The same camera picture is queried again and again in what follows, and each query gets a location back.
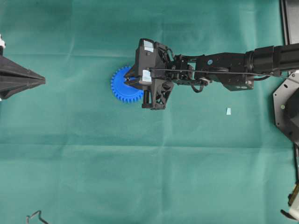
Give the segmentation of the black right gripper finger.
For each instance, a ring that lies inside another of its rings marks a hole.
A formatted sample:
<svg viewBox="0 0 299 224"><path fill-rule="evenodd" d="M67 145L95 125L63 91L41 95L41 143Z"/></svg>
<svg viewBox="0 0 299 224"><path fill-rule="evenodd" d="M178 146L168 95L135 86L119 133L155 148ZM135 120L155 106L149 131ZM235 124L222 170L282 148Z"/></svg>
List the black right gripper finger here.
<svg viewBox="0 0 299 224"><path fill-rule="evenodd" d="M127 78L125 84L132 88L143 90L143 86L140 84L138 78Z"/></svg>
<svg viewBox="0 0 299 224"><path fill-rule="evenodd" d="M126 72L125 74L125 80L126 81L132 81L132 80L135 80L136 77L135 77L135 64L133 64L129 69L128 71Z"/></svg>
<svg viewBox="0 0 299 224"><path fill-rule="evenodd" d="M0 99L8 99L12 95L19 93L21 91L35 88L39 85L45 84L45 80L38 80L38 79L32 79L25 82L16 82L16 81L4 81L0 83Z"/></svg>

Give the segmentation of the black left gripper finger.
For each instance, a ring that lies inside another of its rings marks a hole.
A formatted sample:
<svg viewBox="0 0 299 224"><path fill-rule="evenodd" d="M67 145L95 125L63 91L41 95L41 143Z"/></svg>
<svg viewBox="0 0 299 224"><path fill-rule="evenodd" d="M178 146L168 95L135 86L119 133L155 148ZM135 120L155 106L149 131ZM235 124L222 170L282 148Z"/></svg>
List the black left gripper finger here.
<svg viewBox="0 0 299 224"><path fill-rule="evenodd" d="M13 77L24 77L42 80L44 82L46 81L45 77L20 66L4 56L0 56L0 73Z"/></svg>

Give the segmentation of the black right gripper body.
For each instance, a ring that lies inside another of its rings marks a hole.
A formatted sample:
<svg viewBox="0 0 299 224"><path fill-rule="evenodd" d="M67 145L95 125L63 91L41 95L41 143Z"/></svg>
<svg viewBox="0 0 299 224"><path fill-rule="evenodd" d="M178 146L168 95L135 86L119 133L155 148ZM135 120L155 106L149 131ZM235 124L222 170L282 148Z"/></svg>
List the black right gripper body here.
<svg viewBox="0 0 299 224"><path fill-rule="evenodd" d="M166 75L168 47L150 39L139 41L135 57L137 87L144 90L142 108L163 110L174 87Z"/></svg>

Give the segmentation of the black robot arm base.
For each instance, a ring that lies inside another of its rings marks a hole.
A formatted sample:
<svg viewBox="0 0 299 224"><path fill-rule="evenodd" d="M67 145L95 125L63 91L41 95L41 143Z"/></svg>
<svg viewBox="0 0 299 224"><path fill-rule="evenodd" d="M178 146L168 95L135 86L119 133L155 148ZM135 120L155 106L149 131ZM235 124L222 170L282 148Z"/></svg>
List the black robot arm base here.
<svg viewBox="0 0 299 224"><path fill-rule="evenodd" d="M299 144L299 71L290 73L273 93L277 128L294 144Z"/></svg>

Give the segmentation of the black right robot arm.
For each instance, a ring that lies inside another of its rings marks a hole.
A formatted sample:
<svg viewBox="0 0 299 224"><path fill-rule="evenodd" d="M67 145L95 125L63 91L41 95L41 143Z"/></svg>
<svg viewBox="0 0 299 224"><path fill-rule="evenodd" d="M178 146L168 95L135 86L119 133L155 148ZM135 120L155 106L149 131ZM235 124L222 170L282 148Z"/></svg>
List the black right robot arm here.
<svg viewBox="0 0 299 224"><path fill-rule="evenodd" d="M246 53L185 56L142 38L135 64L116 71L110 88L122 102L142 100L143 108L163 110L174 85L190 86L196 93L211 82L219 82L230 91L251 90L256 81L279 77L282 72L298 67L298 44L263 47Z"/></svg>

